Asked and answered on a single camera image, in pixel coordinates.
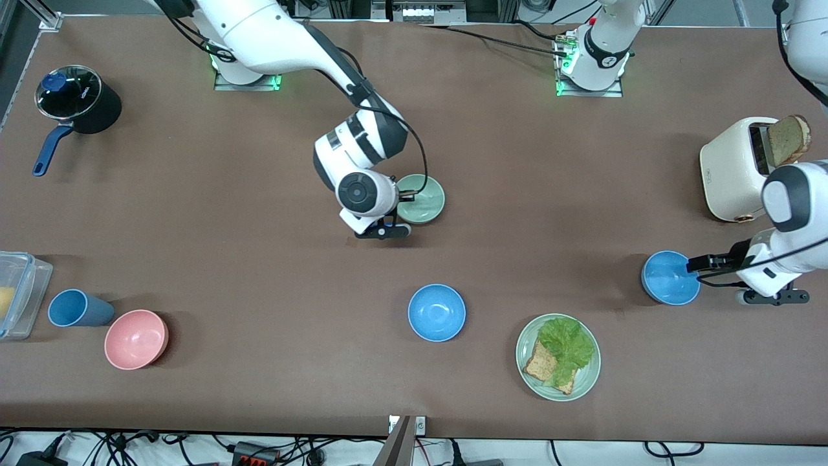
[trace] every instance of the blue bowl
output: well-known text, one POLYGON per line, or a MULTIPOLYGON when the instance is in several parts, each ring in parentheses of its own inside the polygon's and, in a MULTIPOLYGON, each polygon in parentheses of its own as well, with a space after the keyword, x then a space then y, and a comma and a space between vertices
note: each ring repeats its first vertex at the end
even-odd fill
POLYGON ((699 295, 697 272, 687 273, 688 259, 674 250, 651 255, 641 269, 641 284, 653 299, 671 306, 683 306, 699 295))
POLYGON ((450 286, 428 284, 418 289, 408 303, 408 323, 424 340, 448 341, 465 323, 463 298, 450 286))

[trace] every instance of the clear food container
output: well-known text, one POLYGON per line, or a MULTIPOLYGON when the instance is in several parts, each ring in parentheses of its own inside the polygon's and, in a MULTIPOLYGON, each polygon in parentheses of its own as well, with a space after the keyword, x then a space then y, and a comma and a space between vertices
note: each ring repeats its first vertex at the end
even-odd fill
POLYGON ((0 251, 0 342, 31 334, 51 272, 31 254, 0 251))

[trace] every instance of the toast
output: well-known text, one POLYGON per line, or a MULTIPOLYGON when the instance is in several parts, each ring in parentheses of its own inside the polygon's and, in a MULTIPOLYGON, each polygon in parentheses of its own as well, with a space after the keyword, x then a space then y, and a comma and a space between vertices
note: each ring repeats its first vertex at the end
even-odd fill
POLYGON ((794 163, 811 148, 811 127, 801 115, 790 115, 768 128, 772 167, 794 163))
MULTIPOLYGON (((555 366, 557 365, 558 361, 555 359, 555 356, 541 345, 540 340, 538 340, 535 342, 535 347, 532 349, 532 356, 526 362, 526 367, 523 368, 523 372, 535 377, 539 381, 546 381, 552 377, 552 372, 555 371, 555 366)), ((577 369, 572 371, 572 380, 570 383, 564 386, 556 386, 555 388, 563 392, 564 395, 571 395, 572 388, 575 386, 575 373, 577 371, 577 369)))

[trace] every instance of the tabletop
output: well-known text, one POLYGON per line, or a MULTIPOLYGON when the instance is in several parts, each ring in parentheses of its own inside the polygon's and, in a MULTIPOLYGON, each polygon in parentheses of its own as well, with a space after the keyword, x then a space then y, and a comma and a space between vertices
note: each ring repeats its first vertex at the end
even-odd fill
MULTIPOLYGON (((31 337, 0 345, 0 425, 382 435, 412 414, 429 436, 828 442, 825 272, 797 281, 809 304, 780 308, 722 289, 656 305, 638 278, 658 250, 724 253, 769 226, 705 207, 699 149, 736 120, 803 114, 804 158, 828 153, 772 30, 645 28, 624 97, 591 99, 555 96, 543 54, 398 23, 319 28, 421 135, 440 217, 405 240, 353 238, 311 162, 353 112, 324 76, 213 91, 208 58, 165 19, 69 17, 41 35, 0 133, 0 249, 55 266, 31 337), (31 95, 74 63, 123 113, 65 138, 34 178, 54 122, 31 95), (409 327, 429 283, 468 306, 449 342, 409 327), (117 314, 157 311, 167 353, 120 371, 106 327, 50 325, 49 300, 75 287, 117 314), (518 373, 518 334, 545 313, 600 345, 579 400, 543 400, 518 373)), ((517 26, 474 30, 544 46, 517 26)), ((378 170, 421 172, 414 141, 378 170)))

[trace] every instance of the light green plate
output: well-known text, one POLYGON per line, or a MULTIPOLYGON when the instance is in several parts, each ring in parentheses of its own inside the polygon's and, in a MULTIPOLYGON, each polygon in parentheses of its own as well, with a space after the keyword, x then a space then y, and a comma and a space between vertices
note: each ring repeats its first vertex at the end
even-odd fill
MULTIPOLYGON (((424 176, 421 174, 408 175, 397 182, 397 187, 402 191, 416 191, 422 187, 424 176)), ((397 204, 397 213, 400 217, 410 223, 427 223, 440 215, 445 206, 445 192, 440 183, 432 177, 428 177, 428 184, 420 194, 414 196, 412 202, 400 202, 397 204)))
POLYGON ((598 380, 598 374, 601 372, 601 351, 598 349, 598 342, 595 341, 595 336, 580 320, 565 314, 542 315, 527 324, 523 331, 520 332, 520 336, 517 337, 515 359, 517 360, 517 371, 520 372, 520 377, 523 378, 526 385, 528 385, 529 388, 531 388, 532 391, 538 395, 552 401, 572 401, 581 398, 586 395, 587 391, 592 389, 595 382, 598 380), (526 363, 529 361, 529 358, 532 357, 532 349, 535 347, 535 341, 537 341, 537 332, 541 329, 541 327, 543 327, 543 324, 546 323, 546 321, 563 317, 572 318, 580 323, 581 327, 584 329, 584 332, 586 332, 586 336, 589 337, 595 345, 595 352, 592 353, 590 363, 583 368, 578 369, 578 372, 575 373, 575 386, 572 389, 571 395, 564 395, 563 392, 550 386, 543 386, 542 381, 539 381, 535 377, 529 376, 523 371, 523 368, 526 367, 526 363))

